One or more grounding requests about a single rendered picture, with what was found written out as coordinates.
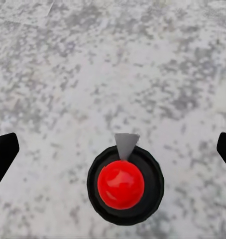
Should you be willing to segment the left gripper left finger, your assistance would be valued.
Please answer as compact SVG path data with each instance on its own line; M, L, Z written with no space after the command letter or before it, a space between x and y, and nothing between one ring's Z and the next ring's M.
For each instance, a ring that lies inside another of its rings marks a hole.
M0 136L0 182L18 153L19 143L15 132Z

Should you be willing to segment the pesticide atomizer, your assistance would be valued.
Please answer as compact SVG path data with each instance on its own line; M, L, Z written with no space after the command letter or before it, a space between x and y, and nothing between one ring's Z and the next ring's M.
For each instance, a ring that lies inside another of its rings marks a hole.
M137 146L138 135L117 132L114 138L116 145L102 151L89 169L88 195L103 219L133 226L157 211L165 179L155 158Z

